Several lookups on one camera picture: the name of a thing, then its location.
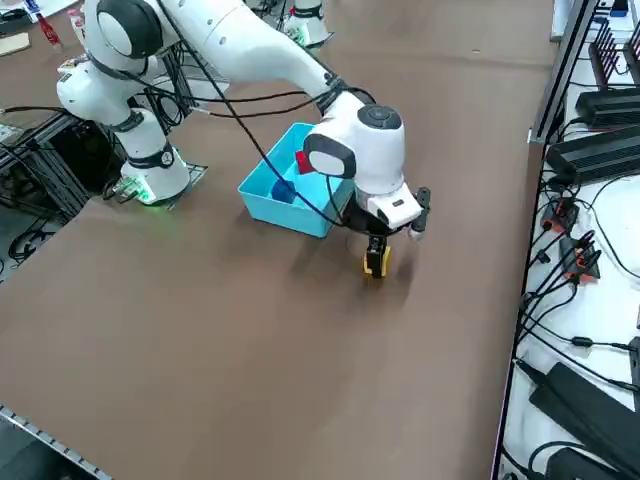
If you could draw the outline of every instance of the white robot link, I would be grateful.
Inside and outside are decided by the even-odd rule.
[[[62,104],[108,126],[128,161],[123,178],[152,204],[180,194],[189,172],[155,116],[128,99],[158,75],[156,55],[183,40],[232,83],[287,80],[311,97],[324,117],[305,140],[319,173],[353,179],[355,202],[389,231],[426,209],[405,183],[404,125],[391,108],[366,105],[345,83],[286,35],[262,22],[242,0],[87,0],[89,61],[57,85]]]
[[[300,46],[319,48],[332,36],[324,21],[323,0],[294,0],[284,32]]]

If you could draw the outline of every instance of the blue plastic tray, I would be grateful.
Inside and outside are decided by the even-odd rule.
[[[337,215],[329,201],[324,175],[308,173],[300,175],[296,152],[302,150],[304,139],[313,125],[294,123],[267,154],[278,172],[296,186],[296,191],[335,220]],[[293,203],[279,202],[271,198],[271,190],[278,177],[262,160],[238,187],[251,216],[256,220],[273,223],[284,228],[323,238],[329,233],[331,223],[326,221],[296,197]],[[342,208],[353,191],[353,182],[331,178],[331,190],[339,208]]]

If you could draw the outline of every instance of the red object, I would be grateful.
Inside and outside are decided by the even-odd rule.
[[[47,37],[47,40],[49,40],[49,43],[51,45],[53,45],[54,47],[56,45],[62,46],[62,42],[60,41],[60,37],[58,36],[56,31],[53,29],[53,27],[49,24],[49,22],[47,22],[44,19],[42,14],[37,13],[36,17],[38,19],[38,23],[40,23],[40,28],[42,29],[42,33],[44,33],[44,36]]]
[[[306,153],[302,151],[296,152],[296,162],[298,163],[298,171],[300,172],[300,175],[306,175],[307,173],[314,171]]]

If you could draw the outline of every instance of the yellow object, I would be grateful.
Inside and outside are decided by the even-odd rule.
[[[384,251],[384,255],[382,255],[382,278],[386,278],[387,276],[387,271],[389,269],[389,262],[391,261],[391,247],[387,246],[387,248]],[[364,268],[364,273],[366,275],[373,275],[373,270],[371,270],[369,268],[369,265],[367,264],[367,254],[365,253],[364,255],[364,261],[363,261],[363,268]]]

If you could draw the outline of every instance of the blue object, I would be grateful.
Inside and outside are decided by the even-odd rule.
[[[284,203],[293,203],[296,199],[296,184],[278,179],[271,189],[271,198]]]
[[[31,13],[36,14],[40,12],[40,7],[35,2],[35,0],[24,0],[24,4],[27,6]]]
[[[302,150],[304,139],[312,128],[313,125],[306,123],[294,123],[267,156],[285,180],[293,183],[300,195],[327,217],[335,220],[337,215],[329,201],[325,176],[315,172],[306,175],[298,173],[296,152]],[[311,210],[297,196],[292,203],[275,199],[272,191],[276,182],[278,177],[262,160],[238,187],[238,192],[242,195],[251,216],[256,220],[315,237],[325,237],[331,229],[331,223]],[[342,208],[353,192],[353,182],[331,178],[330,185],[338,208]]]

